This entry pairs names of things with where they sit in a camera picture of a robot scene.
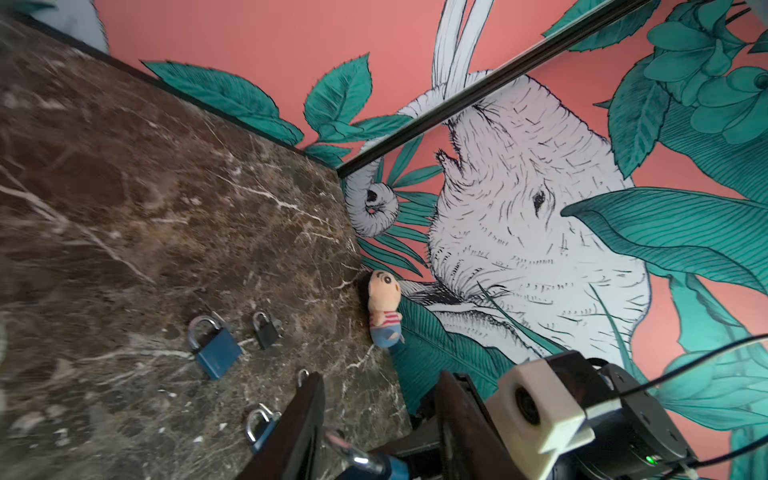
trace black metal rail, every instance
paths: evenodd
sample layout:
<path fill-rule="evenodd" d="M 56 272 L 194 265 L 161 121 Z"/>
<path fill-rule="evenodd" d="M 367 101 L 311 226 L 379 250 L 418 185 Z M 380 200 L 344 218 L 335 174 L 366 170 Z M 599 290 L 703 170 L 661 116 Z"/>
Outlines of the black metal rail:
<path fill-rule="evenodd" d="M 608 0 L 592 12 L 580 17 L 554 35 L 547 37 L 544 41 L 539 42 L 533 48 L 524 51 L 487 77 L 465 88 L 421 117 L 414 119 L 405 127 L 397 130 L 368 150 L 361 152 L 352 160 L 339 167 L 336 170 L 337 174 L 341 178 L 348 177 L 375 159 L 388 154 L 405 142 L 437 127 L 446 119 L 472 106 L 521 75 L 530 72 L 555 55 L 562 53 L 572 45 L 594 34 L 604 26 L 610 25 L 625 15 L 634 12 L 650 1 Z"/>

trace silver padlock shackle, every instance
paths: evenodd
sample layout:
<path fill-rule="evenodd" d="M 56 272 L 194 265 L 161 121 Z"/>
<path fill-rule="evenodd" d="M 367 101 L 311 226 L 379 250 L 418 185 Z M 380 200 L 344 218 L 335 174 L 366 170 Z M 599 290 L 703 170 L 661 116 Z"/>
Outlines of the silver padlock shackle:
<path fill-rule="evenodd" d="M 221 330 L 221 324 L 219 323 L 218 320 L 214 319 L 212 316 L 200 315 L 200 316 L 194 317 L 190 322 L 190 325 L 187 327 L 187 341 L 192 347 L 192 350 L 200 349 L 200 342 L 197 341 L 194 335 L 194 328 L 200 322 L 209 322 L 211 325 L 214 326 L 214 329 Z"/>
<path fill-rule="evenodd" d="M 280 418 L 280 412 L 272 413 L 263 403 L 259 404 L 259 408 L 253 410 L 248 414 L 248 418 L 245 421 L 245 436 L 248 437 L 248 442 L 251 445 L 256 443 L 256 436 L 253 434 L 253 429 L 256 427 L 259 417 L 264 419 L 264 422 L 274 422 Z"/>
<path fill-rule="evenodd" d="M 253 317 L 252 317 L 252 319 L 253 319 L 253 328 L 254 328 L 254 329 L 257 331 L 257 332 L 258 332 L 259 330 L 261 330 L 261 327 L 259 326 L 259 323 L 261 323 L 261 322 L 259 321 L 259 318 L 261 318 L 261 317 L 264 317 L 264 320 L 265 320 L 265 321 L 267 321 L 267 322 L 269 322 L 269 321 L 270 321 L 270 316 L 269 316 L 269 315 L 267 315 L 265 311 L 263 311 L 263 310 L 260 310 L 260 311 L 258 311 L 258 312 L 256 312 L 256 313 L 254 313 L 254 314 L 253 314 Z"/>

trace padlock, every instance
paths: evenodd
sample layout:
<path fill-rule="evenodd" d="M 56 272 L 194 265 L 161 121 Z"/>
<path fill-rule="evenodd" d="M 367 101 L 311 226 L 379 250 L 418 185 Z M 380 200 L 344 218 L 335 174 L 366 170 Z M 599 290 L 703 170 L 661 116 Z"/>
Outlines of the padlock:
<path fill-rule="evenodd" d="M 251 452 L 258 453 L 264 443 L 270 437 L 272 431 L 277 427 L 280 420 L 280 412 L 272 413 L 263 403 L 259 408 L 248 414 L 245 421 L 245 436 L 250 443 Z"/>
<path fill-rule="evenodd" d="M 280 338 L 277 328 L 264 312 L 257 312 L 253 315 L 253 328 L 256 330 L 256 339 L 264 350 Z"/>
<path fill-rule="evenodd" d="M 216 336 L 203 348 L 200 347 L 194 333 L 195 327 L 200 322 L 209 322 L 216 329 Z M 237 357 L 243 353 L 243 350 L 237 345 L 237 341 L 235 341 L 230 331 L 208 315 L 192 319 L 187 328 L 187 339 L 195 353 L 195 358 L 197 358 L 205 373 L 214 380 L 220 379 L 224 373 L 227 373 L 227 370 L 235 363 Z"/>

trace blue padlock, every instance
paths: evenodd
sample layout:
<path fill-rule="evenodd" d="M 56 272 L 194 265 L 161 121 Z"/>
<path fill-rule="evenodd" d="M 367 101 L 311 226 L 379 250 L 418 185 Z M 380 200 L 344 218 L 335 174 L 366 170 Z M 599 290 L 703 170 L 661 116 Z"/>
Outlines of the blue padlock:
<path fill-rule="evenodd" d="M 248 419 L 245 421 L 245 436 L 250 443 L 251 452 L 259 453 L 279 421 L 280 412 L 272 413 L 263 403 L 259 404 L 258 409 L 248 414 Z"/>
<path fill-rule="evenodd" d="M 203 348 L 200 348 L 194 334 L 194 329 L 200 322 L 209 322 L 216 329 L 216 336 Z M 243 353 L 230 331 L 208 315 L 192 319 L 187 328 L 187 339 L 195 352 L 197 362 L 203 367 L 205 373 L 214 380 L 220 379 L 224 373 L 227 373 L 237 357 Z"/>

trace black padlock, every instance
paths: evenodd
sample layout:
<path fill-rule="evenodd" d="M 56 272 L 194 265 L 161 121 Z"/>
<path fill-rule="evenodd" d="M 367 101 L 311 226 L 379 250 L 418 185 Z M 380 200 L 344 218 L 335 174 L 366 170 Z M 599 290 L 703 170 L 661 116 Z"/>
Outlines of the black padlock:
<path fill-rule="evenodd" d="M 253 328 L 256 330 L 256 340 L 259 346 L 265 349 L 280 338 L 274 324 L 265 312 L 256 312 L 253 315 Z"/>

